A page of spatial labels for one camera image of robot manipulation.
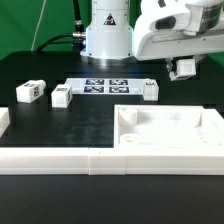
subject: green backdrop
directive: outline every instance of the green backdrop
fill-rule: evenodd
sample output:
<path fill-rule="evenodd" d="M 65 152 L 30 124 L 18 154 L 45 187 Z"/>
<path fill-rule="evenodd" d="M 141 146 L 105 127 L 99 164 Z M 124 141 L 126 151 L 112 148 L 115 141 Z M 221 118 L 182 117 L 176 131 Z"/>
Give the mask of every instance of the green backdrop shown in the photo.
<path fill-rule="evenodd" d="M 44 0 L 0 0 L 0 59 L 15 51 L 31 50 Z M 130 25 L 140 15 L 141 0 L 131 0 Z M 85 27 L 91 22 L 91 0 L 79 0 Z M 35 48 L 59 34 L 74 31 L 72 0 L 47 0 Z M 50 46 L 46 50 L 71 50 Z M 224 66 L 224 53 L 210 55 Z"/>

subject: white plastic part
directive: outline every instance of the white plastic part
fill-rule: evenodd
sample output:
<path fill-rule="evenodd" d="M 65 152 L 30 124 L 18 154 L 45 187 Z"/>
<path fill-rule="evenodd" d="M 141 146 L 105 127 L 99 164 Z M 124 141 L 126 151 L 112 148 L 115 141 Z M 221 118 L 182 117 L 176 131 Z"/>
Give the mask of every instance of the white plastic part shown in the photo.
<path fill-rule="evenodd" d="M 133 126 L 137 123 L 138 111 L 135 108 L 121 108 L 119 110 L 119 123 L 124 126 Z"/>
<path fill-rule="evenodd" d="M 0 148 L 0 174 L 88 174 L 88 148 Z"/>
<path fill-rule="evenodd" d="M 137 109 L 133 126 L 120 123 L 120 110 Z M 203 107 L 117 105 L 114 117 L 114 146 L 148 150 L 167 147 L 219 147 L 223 134 L 217 130 Z"/>
<path fill-rule="evenodd" d="M 30 80 L 16 88 L 18 102 L 31 103 L 44 94 L 46 83 L 43 80 Z"/>
<path fill-rule="evenodd" d="M 0 138 L 10 124 L 8 108 L 0 108 Z"/>
<path fill-rule="evenodd" d="M 89 149 L 90 175 L 124 175 L 125 156 L 115 155 L 114 149 Z"/>
<path fill-rule="evenodd" d="M 69 84 L 57 85 L 51 93 L 52 107 L 67 108 L 72 100 L 72 86 Z"/>
<path fill-rule="evenodd" d="M 154 79 L 146 79 L 143 84 L 144 100 L 158 101 L 159 86 Z"/>
<path fill-rule="evenodd" d="M 166 0 L 165 3 L 166 6 L 161 8 L 158 0 L 142 0 L 142 16 L 145 22 L 149 24 L 148 29 L 158 31 L 156 29 L 156 22 L 171 16 L 175 17 L 176 20 L 172 30 L 182 30 L 188 27 L 191 13 L 185 5 L 175 0 Z"/>
<path fill-rule="evenodd" d="M 92 0 L 92 22 L 86 29 L 82 56 L 94 59 L 124 59 L 132 56 L 129 0 Z"/>
<path fill-rule="evenodd" d="M 134 55 L 138 60 L 192 56 L 224 51 L 223 12 L 221 12 L 219 22 L 214 28 L 191 37 L 183 33 L 184 26 L 189 22 L 187 17 L 186 20 L 178 19 L 180 24 L 182 22 L 184 24 L 182 28 L 174 27 L 172 29 L 154 30 L 153 24 L 155 24 L 156 20 L 161 19 L 163 9 L 166 7 L 155 11 L 153 7 L 155 4 L 158 4 L 157 0 L 153 1 L 153 4 L 152 1 L 143 0 L 142 5 L 144 4 L 146 5 L 142 7 L 142 15 L 135 24 L 133 37 Z M 181 12 L 182 8 L 176 7 L 175 14 Z"/>
<path fill-rule="evenodd" d="M 120 144 L 142 144 L 143 139 L 140 135 L 124 134 L 120 137 Z"/>
<path fill-rule="evenodd" d="M 179 60 L 176 63 L 177 71 L 170 72 L 171 81 L 185 80 L 196 75 L 196 67 L 194 59 Z"/>

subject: black table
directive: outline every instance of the black table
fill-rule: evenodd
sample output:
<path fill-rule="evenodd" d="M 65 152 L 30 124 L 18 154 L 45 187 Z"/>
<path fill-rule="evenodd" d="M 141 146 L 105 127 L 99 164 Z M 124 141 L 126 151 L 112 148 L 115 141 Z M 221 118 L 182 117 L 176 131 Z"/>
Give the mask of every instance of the black table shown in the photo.
<path fill-rule="evenodd" d="M 203 105 L 224 115 L 224 69 L 207 57 L 197 76 L 171 82 L 163 60 L 123 67 L 81 63 L 73 53 L 17 52 L 0 62 L 0 106 L 11 124 L 0 147 L 113 147 L 115 104 L 155 104 L 142 96 L 75 95 L 52 109 L 66 78 L 152 78 L 159 105 Z M 47 82 L 44 96 L 17 103 L 15 88 Z M 0 223 L 224 223 L 223 176 L 0 176 Z"/>

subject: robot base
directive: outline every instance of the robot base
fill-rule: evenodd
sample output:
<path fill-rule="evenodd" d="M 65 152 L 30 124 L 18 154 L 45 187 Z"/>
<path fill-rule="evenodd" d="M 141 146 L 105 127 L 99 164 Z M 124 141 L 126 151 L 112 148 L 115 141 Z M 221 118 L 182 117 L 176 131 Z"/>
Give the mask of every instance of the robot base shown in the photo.
<path fill-rule="evenodd" d="M 85 52 L 85 49 L 81 52 L 81 61 L 87 62 L 94 65 L 102 66 L 123 66 L 127 64 L 136 63 L 137 59 L 134 56 L 121 59 L 104 59 L 104 58 L 94 58 L 88 56 Z"/>

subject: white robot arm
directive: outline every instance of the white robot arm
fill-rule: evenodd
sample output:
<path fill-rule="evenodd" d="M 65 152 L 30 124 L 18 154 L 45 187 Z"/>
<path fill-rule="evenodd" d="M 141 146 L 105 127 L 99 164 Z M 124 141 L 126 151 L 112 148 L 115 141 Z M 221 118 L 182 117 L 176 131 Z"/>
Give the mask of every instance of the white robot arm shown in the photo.
<path fill-rule="evenodd" d="M 138 60 L 224 51 L 223 0 L 142 0 L 133 37 Z"/>

